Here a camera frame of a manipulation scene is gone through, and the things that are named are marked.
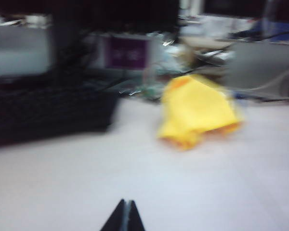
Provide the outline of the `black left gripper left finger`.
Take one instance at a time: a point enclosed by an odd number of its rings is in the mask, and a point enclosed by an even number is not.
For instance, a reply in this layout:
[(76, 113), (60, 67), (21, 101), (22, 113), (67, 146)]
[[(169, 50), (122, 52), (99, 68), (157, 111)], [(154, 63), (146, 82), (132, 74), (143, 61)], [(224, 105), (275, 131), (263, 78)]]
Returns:
[(100, 231), (119, 231), (122, 225), (125, 200), (121, 199)]

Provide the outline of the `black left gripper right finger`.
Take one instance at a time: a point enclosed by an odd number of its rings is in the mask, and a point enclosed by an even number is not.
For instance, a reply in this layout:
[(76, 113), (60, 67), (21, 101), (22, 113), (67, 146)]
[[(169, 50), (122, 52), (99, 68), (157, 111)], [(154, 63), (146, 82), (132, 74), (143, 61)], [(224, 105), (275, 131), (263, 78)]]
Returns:
[(145, 227), (134, 200), (130, 203), (128, 231), (145, 231)]

